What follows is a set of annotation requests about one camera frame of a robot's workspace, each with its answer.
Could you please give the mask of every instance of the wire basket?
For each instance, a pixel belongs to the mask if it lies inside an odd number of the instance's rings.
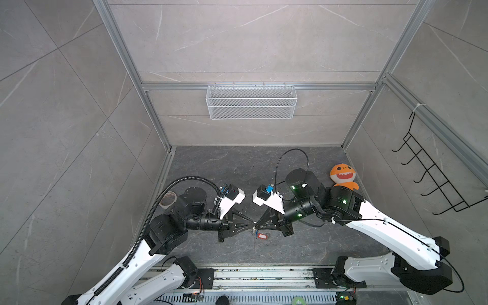
[[[212,120],[291,119],[297,93],[292,85],[213,85],[206,101]]]

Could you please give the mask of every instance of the shark plush toy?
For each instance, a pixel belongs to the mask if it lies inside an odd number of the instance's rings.
[[[349,165],[341,163],[337,164],[330,171],[330,178],[336,185],[342,185],[351,190],[359,189],[359,185],[354,182],[356,178],[356,171]]]

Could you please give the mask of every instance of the dark gray floor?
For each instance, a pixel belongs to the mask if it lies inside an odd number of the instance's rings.
[[[256,188],[273,183],[274,169],[279,156],[288,147],[178,147],[169,171],[167,183],[186,176],[198,175],[211,179],[221,186],[232,183],[241,188],[246,198],[235,207],[254,220],[265,212],[264,206],[252,202]],[[329,177],[332,166],[347,163],[340,147],[303,147],[310,159],[309,170],[327,187],[333,182]],[[282,158],[278,169],[278,182],[291,170],[305,169],[305,157],[292,151]],[[215,191],[204,183],[187,181],[174,187],[177,194],[191,186],[199,186],[208,194],[211,206]],[[284,184],[279,186],[284,198],[291,198]],[[306,221],[320,224],[315,216]],[[326,223],[313,228],[294,223],[294,235],[283,237],[279,231],[266,231],[268,240],[256,240],[251,231],[219,243],[216,232],[190,231],[188,240],[172,251],[173,255],[188,255],[197,264],[334,264],[340,255],[353,257],[377,256],[387,249],[370,237],[339,224]]]
[[[411,305],[406,291],[358,291],[357,305]]]

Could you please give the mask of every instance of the cable tie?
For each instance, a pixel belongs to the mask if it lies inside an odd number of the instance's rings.
[[[420,105],[426,105],[426,104],[422,104],[422,103],[417,103],[417,105],[415,106],[415,108],[413,108],[412,112],[415,112],[415,110],[417,110],[417,108],[420,106]]]

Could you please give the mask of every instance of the robotic arm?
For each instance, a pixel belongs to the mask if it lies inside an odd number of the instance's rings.
[[[283,201],[272,185],[261,185],[253,194],[254,203],[269,206],[257,229],[278,230],[288,236],[293,234],[294,221],[316,214],[333,224],[356,229],[393,251],[382,257],[339,257],[331,280],[346,287],[366,279],[399,280],[424,294],[434,294],[452,284],[451,268],[441,262],[449,254],[446,239],[418,234],[347,187],[324,187],[311,171],[295,169],[285,181],[295,195],[290,201]]]
[[[144,305],[165,292],[181,286],[192,287],[199,270],[187,256],[177,258],[161,274],[140,285],[134,284],[175,247],[186,241],[188,230],[217,231],[219,242],[223,242],[225,238],[254,226],[252,219],[233,208],[245,197],[241,189],[226,186],[218,196],[220,200],[216,199],[213,210],[207,210],[206,192],[199,187],[188,188],[168,211],[150,221],[127,266],[124,266],[124,262],[132,251],[89,291],[69,296],[62,305]]]

